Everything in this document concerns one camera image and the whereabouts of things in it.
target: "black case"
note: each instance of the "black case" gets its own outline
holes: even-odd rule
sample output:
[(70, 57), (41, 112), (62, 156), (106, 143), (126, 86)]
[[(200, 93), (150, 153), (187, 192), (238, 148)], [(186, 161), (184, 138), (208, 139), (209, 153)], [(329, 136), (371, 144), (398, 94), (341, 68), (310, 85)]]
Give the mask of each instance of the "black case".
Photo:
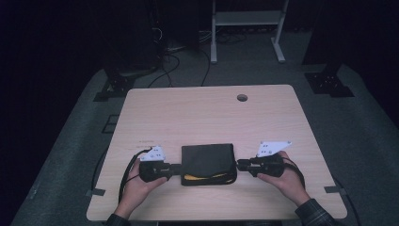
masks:
[(182, 186), (229, 185), (237, 179), (232, 144), (182, 147)]

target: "black controller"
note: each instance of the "black controller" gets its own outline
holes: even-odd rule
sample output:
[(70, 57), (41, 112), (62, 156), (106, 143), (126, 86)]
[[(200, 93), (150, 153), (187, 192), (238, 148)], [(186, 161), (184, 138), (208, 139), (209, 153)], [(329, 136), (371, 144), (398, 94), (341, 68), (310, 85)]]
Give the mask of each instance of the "black controller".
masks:
[(282, 157), (275, 153), (266, 157), (239, 159), (237, 160), (237, 168), (240, 171), (248, 171), (253, 177), (256, 177), (258, 173), (280, 177), (285, 166)]
[(168, 180), (173, 175), (180, 175), (180, 164), (169, 164), (164, 161), (140, 162), (140, 178), (144, 182), (151, 182), (161, 177)]

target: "strap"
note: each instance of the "strap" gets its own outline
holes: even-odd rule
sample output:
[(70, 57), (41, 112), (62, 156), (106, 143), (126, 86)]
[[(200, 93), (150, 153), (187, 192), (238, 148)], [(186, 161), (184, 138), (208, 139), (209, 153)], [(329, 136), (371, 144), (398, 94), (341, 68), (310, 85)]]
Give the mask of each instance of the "strap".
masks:
[(125, 172), (123, 173), (123, 177), (122, 180), (120, 181), (120, 194), (118, 196), (118, 203), (120, 203), (121, 199), (122, 199), (122, 195), (123, 195), (123, 190), (124, 190), (124, 186), (126, 185), (126, 181), (127, 181), (127, 177), (129, 176), (129, 172), (132, 169), (133, 164), (135, 163), (136, 159), (138, 158), (139, 155), (141, 155), (142, 153), (147, 153), (152, 149), (152, 147), (148, 150), (143, 150), (137, 154), (135, 154), (132, 159), (130, 160), (129, 164), (127, 165), (127, 168), (125, 170)]
[(298, 167), (296, 167), (292, 164), (289, 164), (289, 163), (284, 163), (284, 167), (289, 168), (289, 169), (293, 170), (294, 172), (296, 172), (296, 174), (299, 176), (300, 183), (303, 185), (303, 188), (306, 188), (305, 187), (305, 177), (303, 176), (302, 172), (299, 170)]

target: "wrist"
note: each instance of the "wrist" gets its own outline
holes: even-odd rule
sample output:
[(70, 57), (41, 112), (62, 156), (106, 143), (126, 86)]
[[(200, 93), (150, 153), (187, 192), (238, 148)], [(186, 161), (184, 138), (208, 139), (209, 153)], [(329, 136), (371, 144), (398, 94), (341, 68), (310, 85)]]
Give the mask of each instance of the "wrist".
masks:
[(298, 196), (296, 196), (293, 199), (293, 202), (295, 203), (295, 205), (297, 207), (301, 206), (303, 203), (307, 202), (308, 200), (310, 200), (311, 197), (308, 195), (308, 193), (305, 191), (301, 194), (299, 194)]
[(115, 210), (114, 214), (120, 216), (121, 218), (129, 219), (133, 210), (134, 209), (130, 208), (129, 206), (127, 206), (123, 202), (121, 202), (118, 205), (117, 209)]

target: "handheld controller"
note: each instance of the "handheld controller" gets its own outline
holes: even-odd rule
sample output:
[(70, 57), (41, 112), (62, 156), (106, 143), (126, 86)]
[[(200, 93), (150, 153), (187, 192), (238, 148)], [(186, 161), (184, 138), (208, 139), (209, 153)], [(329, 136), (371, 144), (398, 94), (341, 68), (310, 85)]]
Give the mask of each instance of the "handheld controller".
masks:
[(248, 171), (253, 177), (258, 173), (280, 177), (285, 169), (283, 159), (278, 153), (265, 157), (239, 159), (237, 168), (240, 171)]
[(237, 160), (237, 169), (240, 171), (248, 171), (253, 177), (257, 177), (258, 173), (264, 173), (274, 177), (280, 177), (286, 168), (293, 170), (305, 187), (305, 178), (296, 164), (290, 160), (292, 164), (284, 163), (284, 158), (278, 152), (290, 146), (291, 141), (286, 142), (261, 142), (256, 157), (249, 159)]
[(143, 157), (140, 157), (139, 175), (144, 182), (154, 181), (161, 177), (168, 180), (173, 175), (180, 175), (180, 164), (165, 163), (164, 152), (160, 146), (152, 147)]

